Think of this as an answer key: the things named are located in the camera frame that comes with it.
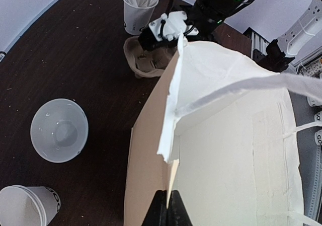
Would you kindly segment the brown paper bag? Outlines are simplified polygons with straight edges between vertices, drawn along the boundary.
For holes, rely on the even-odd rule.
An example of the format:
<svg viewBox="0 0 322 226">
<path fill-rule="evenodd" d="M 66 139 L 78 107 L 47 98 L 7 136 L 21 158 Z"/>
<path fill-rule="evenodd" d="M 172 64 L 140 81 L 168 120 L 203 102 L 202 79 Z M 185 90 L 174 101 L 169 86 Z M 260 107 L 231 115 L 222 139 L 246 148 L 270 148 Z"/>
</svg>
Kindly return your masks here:
<svg viewBox="0 0 322 226">
<path fill-rule="evenodd" d="M 190 225 L 317 225 L 304 215 L 291 93 L 321 99 L 321 80 L 179 36 L 178 50 L 131 133 L 125 225 L 152 225 L 178 193 Z"/>
</svg>

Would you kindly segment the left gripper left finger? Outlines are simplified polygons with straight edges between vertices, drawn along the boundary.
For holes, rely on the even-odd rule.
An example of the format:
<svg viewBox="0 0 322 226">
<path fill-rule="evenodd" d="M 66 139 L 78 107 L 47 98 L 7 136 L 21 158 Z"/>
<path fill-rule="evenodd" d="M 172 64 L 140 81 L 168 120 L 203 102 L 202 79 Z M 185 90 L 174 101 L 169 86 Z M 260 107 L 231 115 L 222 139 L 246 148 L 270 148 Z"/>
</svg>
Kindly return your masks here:
<svg viewBox="0 0 322 226">
<path fill-rule="evenodd" d="M 167 221 L 167 192 L 158 190 L 143 220 L 142 226 L 165 226 Z"/>
</svg>

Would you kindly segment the brown pulp cup carrier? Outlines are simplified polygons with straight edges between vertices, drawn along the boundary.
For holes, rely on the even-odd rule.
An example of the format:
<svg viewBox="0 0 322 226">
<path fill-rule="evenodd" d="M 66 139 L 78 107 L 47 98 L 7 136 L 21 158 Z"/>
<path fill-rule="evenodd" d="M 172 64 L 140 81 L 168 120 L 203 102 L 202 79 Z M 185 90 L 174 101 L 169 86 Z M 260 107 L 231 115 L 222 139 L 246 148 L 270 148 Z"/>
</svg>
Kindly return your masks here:
<svg viewBox="0 0 322 226">
<path fill-rule="evenodd" d="M 158 48 L 144 51 L 138 42 L 138 36 L 127 38 L 123 51 L 130 69 L 137 78 L 161 77 L 177 51 L 177 48 Z"/>
</svg>

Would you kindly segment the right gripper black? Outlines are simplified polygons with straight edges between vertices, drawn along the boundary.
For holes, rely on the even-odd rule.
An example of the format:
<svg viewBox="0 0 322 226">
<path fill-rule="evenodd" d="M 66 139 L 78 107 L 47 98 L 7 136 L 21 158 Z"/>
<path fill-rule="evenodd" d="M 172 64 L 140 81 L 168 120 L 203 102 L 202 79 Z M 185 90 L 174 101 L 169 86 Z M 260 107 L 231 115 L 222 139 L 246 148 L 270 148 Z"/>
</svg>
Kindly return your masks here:
<svg viewBox="0 0 322 226">
<path fill-rule="evenodd" d="M 198 34 L 188 35 L 189 41 L 219 41 L 214 30 L 226 19 L 226 4 L 215 1 L 196 1 L 186 9 L 187 24 L 193 25 Z"/>
</svg>

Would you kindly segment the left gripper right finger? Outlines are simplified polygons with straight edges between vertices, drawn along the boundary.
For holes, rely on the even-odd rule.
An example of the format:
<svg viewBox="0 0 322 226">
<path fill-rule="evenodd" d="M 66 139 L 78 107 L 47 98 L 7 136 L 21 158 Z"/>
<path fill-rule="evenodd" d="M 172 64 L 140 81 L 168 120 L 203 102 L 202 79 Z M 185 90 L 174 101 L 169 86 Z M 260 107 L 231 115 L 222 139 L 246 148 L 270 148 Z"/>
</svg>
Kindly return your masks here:
<svg viewBox="0 0 322 226">
<path fill-rule="evenodd" d="M 169 207 L 167 209 L 167 226 L 192 226 L 182 198 L 178 190 L 171 192 Z"/>
</svg>

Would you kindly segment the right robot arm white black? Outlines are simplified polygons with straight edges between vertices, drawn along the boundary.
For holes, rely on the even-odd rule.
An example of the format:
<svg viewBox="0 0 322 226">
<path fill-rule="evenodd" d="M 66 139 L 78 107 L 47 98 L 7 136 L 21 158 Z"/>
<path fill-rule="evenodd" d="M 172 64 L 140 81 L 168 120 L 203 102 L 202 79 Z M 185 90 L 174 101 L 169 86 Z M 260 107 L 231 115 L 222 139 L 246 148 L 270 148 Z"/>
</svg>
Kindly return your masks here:
<svg viewBox="0 0 322 226">
<path fill-rule="evenodd" d="M 203 33 L 209 33 L 223 21 L 255 0 L 196 0 L 188 9 L 188 19 Z M 273 39 L 266 52 L 254 50 L 254 61 L 275 72 L 286 70 L 302 47 L 321 32 L 321 0 L 311 0 L 303 14 L 283 34 Z"/>
</svg>

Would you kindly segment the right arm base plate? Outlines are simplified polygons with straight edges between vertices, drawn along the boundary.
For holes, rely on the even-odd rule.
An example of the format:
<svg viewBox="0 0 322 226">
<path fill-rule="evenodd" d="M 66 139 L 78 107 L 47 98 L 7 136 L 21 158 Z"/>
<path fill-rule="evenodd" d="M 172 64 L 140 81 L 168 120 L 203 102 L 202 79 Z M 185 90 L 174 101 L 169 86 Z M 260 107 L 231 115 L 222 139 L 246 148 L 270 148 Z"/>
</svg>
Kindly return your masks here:
<svg viewBox="0 0 322 226">
<path fill-rule="evenodd" d="M 279 48 L 278 40 L 274 39 L 266 48 L 266 55 L 254 49 L 253 60 L 262 68 L 265 68 L 273 72 L 285 71 L 289 63 L 292 62 L 295 57 L 287 57 L 285 52 Z"/>
</svg>

